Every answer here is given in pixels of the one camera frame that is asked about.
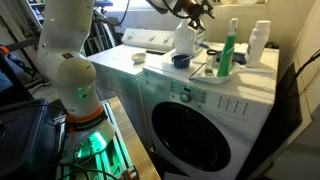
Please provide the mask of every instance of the white appliance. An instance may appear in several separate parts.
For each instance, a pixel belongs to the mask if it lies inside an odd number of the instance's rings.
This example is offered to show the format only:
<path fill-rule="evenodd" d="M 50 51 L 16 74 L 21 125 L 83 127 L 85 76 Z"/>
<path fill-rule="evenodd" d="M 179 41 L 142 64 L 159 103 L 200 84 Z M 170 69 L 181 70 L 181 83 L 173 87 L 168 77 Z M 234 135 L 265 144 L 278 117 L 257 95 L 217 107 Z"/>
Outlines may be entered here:
<path fill-rule="evenodd" d="M 142 67 L 157 61 L 161 55 L 174 48 L 174 31 L 126 29 L 123 45 L 89 56 L 97 74 L 97 84 L 103 86 L 104 94 L 118 96 L 142 143 L 152 146 L 142 105 L 140 79 Z M 144 63 L 134 63 L 131 55 L 146 53 Z"/>
<path fill-rule="evenodd" d="M 211 43 L 212 49 L 223 45 Z M 191 178 L 233 180 L 274 104 L 278 50 L 265 49 L 259 68 L 223 84 L 190 77 L 204 68 L 206 51 L 175 69 L 174 50 L 143 68 L 142 94 L 155 152 Z"/>

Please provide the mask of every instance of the washing machine door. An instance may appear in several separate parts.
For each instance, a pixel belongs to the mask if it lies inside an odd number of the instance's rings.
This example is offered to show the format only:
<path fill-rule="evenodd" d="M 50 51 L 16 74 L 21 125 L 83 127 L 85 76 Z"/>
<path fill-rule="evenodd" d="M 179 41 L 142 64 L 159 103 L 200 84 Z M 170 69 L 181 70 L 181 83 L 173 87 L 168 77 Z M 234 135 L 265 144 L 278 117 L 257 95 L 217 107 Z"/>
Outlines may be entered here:
<path fill-rule="evenodd" d="M 230 147 L 207 118 L 178 103 L 158 104 L 152 113 L 153 129 L 177 158 L 203 171 L 219 171 L 230 161 Z"/>

